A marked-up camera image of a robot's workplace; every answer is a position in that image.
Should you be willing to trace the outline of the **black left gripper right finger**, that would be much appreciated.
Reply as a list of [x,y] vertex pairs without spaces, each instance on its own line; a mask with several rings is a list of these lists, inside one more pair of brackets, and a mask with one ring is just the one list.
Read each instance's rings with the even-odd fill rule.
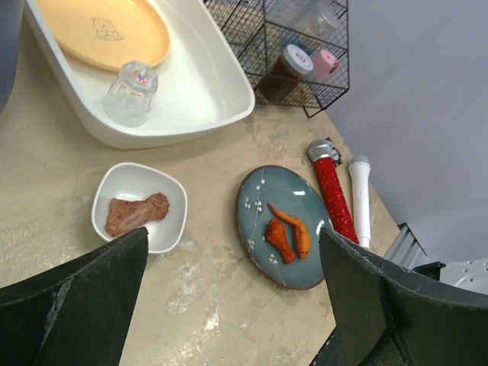
[[485,365],[487,296],[401,267],[322,228],[335,328],[320,365]]

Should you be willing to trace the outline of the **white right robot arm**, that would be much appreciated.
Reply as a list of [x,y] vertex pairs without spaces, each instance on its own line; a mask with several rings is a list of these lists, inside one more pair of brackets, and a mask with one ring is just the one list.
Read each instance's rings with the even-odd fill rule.
[[486,258],[447,264],[432,262],[417,266],[413,270],[453,287],[478,294],[488,294],[488,260]]

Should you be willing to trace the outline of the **pink lid spice jar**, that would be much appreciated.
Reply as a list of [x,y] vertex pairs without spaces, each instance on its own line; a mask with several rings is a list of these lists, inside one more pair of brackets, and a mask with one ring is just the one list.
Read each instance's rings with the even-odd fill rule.
[[311,82],[324,82],[339,68],[339,61],[328,50],[320,50],[312,61],[313,71],[308,77]]

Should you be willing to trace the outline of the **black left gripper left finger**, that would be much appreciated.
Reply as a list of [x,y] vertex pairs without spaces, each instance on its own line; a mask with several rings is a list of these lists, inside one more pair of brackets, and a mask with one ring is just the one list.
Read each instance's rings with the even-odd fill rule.
[[3,365],[117,365],[148,259],[144,227],[1,289]]

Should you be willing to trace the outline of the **clear wine glass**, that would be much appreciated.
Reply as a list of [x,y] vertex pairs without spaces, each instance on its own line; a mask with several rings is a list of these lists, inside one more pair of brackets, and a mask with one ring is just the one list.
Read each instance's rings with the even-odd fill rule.
[[117,124],[140,127],[149,118],[158,87],[159,77],[151,66],[140,61],[125,63],[104,97],[104,111]]

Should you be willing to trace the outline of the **blue ceramic plate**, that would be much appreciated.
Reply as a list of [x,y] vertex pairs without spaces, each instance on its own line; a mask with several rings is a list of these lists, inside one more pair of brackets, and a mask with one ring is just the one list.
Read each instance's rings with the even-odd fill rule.
[[278,165],[252,170],[239,186],[236,222],[250,259],[275,283],[308,290],[323,281],[319,235],[332,223],[300,175]]

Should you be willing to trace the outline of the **yellow plastic plate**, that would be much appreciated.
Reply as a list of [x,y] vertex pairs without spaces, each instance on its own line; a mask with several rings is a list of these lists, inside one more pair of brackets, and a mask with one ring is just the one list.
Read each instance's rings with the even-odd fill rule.
[[99,69],[117,72],[131,61],[154,67],[171,48],[169,30],[148,1],[60,0],[37,6],[59,47]]

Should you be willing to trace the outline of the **red label brown jar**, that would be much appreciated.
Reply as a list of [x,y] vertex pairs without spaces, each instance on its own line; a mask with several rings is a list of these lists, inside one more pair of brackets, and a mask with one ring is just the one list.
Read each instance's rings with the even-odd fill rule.
[[298,45],[288,44],[269,74],[258,84],[263,97],[272,103],[283,101],[313,71],[313,61]]

